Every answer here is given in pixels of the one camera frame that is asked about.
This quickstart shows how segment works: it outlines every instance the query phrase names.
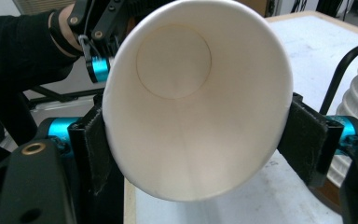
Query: person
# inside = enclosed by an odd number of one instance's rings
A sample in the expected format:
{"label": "person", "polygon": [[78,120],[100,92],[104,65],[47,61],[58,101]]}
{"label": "person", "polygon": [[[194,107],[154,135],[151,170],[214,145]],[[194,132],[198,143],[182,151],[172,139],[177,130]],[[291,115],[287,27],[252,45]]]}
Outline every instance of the person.
{"label": "person", "polygon": [[[82,55],[76,34],[66,22],[73,7],[31,16],[0,16],[0,105],[4,104],[1,99],[69,75]],[[0,161],[9,154],[0,148]],[[0,190],[4,175],[0,172]]]}
{"label": "person", "polygon": [[[73,6],[31,16],[0,16],[0,92],[23,91],[69,74],[52,77],[81,55],[76,35],[66,22]],[[54,19],[60,29],[51,29]],[[54,36],[54,30],[60,30],[64,39]]]}

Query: black cable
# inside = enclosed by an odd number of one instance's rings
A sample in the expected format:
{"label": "black cable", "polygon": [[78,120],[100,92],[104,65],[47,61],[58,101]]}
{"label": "black cable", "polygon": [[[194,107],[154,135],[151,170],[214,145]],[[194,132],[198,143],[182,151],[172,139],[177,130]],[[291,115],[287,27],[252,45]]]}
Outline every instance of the black cable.
{"label": "black cable", "polygon": [[88,45],[94,52],[97,54],[98,58],[102,58],[100,51],[98,51],[97,47],[95,47],[94,43],[89,40],[89,38],[86,35],[80,35],[78,37],[79,43],[82,46],[83,50],[85,50],[86,45]]}
{"label": "black cable", "polygon": [[303,0],[301,4],[301,11],[304,11],[306,6],[307,6],[307,0]]}
{"label": "black cable", "polygon": [[87,13],[86,24],[84,25],[83,35],[87,35],[87,27],[89,26],[89,19],[90,19],[90,16],[91,16],[91,11],[94,8],[94,4],[95,4],[95,0],[92,0],[91,5],[89,6],[89,12]]}
{"label": "black cable", "polygon": [[333,78],[328,87],[327,94],[324,97],[324,102],[322,103],[321,110],[319,113],[321,115],[326,115],[328,109],[330,108],[331,103],[333,102],[334,96],[336,95],[339,83],[343,78],[345,71],[347,70],[350,63],[358,56],[358,46],[351,51],[349,51],[339,62],[336,71],[334,72]]}
{"label": "black cable", "polygon": [[293,3],[293,7],[292,7],[291,13],[297,12],[299,5],[300,5],[300,0],[295,0],[295,2]]}
{"label": "black cable", "polygon": [[347,5],[345,6],[344,16],[342,17],[343,21],[345,21],[345,17],[347,15],[349,5],[350,5],[350,0],[347,0]]}

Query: table surface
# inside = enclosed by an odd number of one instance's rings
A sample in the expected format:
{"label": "table surface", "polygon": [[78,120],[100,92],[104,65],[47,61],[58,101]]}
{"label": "table surface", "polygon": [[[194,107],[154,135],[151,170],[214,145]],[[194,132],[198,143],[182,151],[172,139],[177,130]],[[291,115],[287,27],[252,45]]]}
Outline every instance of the table surface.
{"label": "table surface", "polygon": [[[319,110],[338,62],[358,46],[358,27],[309,11],[268,18],[282,41],[294,77],[294,91]],[[341,81],[329,114],[357,75],[356,58]],[[194,203],[167,202],[126,181],[124,223],[342,223],[340,215],[320,203],[284,157],[275,152],[242,186],[216,198]]]}

